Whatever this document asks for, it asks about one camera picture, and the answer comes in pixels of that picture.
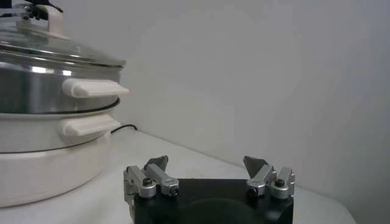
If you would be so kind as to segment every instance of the white table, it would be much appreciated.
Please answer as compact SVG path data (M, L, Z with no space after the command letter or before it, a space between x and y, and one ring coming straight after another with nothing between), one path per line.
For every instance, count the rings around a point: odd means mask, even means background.
M248 178L242 167L202 155L185 147L133 130L112 137L112 157L107 168L87 184L57 197L0 209L0 223L132 223L123 199L122 171L143 166L151 157L169 156L167 173L177 178ZM356 224L348 210L330 198L297 187L296 224Z

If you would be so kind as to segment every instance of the bolt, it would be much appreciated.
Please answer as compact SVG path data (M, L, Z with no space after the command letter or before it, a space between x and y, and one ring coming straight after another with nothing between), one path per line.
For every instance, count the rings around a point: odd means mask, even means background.
M169 193L171 193L172 197L179 196L179 190L177 188L172 188Z
M143 186L150 186L152 185L153 181L150 179L150 178L145 178L143 181L142 181L142 185Z
M30 7L27 7L27 6L26 6L24 9L25 9L25 11L28 12L28 13L31 12L31 8L30 8Z
M277 179L277 181L275 181L275 186L277 187L283 187L284 185L285 185L285 181L282 179Z
M248 193L248 196L251 198L257 197L257 190L256 189L250 188L247 193Z

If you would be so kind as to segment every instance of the white steamer tier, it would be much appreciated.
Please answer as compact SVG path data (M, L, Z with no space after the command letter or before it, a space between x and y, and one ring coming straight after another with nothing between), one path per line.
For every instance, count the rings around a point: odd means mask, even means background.
M0 153L62 149L101 137L121 124L111 110L76 114L1 114Z

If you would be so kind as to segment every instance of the metal gripper jaw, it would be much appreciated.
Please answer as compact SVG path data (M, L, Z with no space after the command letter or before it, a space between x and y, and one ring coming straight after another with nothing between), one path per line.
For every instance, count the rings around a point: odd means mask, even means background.
M247 193L250 197L264 195L269 188L271 196L278 199L287 199L294 196L295 174L290 168L283 167L279 174L265 160L244 157L244 164L250 176L247 180Z
M169 197L179 195L179 181L165 173L168 157L150 159L141 170L138 166L129 166L124 171L124 191L126 195L138 194L142 198L152 198L160 186L161 193Z

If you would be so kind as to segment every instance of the white handle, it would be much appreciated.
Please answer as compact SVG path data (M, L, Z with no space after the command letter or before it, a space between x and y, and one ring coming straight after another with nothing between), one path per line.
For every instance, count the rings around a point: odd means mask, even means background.
M60 133L64 136L85 136L97 132L109 131L121 125L110 115L66 119L60 124Z
M59 12L56 8L48 5L36 5L36 6L48 13L48 26L41 27L41 26L31 24L31 20L27 20L27 21L24 20L24 21L17 22L16 23L17 27L68 40L69 38L64 35L64 31L63 31L64 25L63 25L62 13Z
M129 93L129 90L111 80L67 79L63 92L75 98L94 98Z

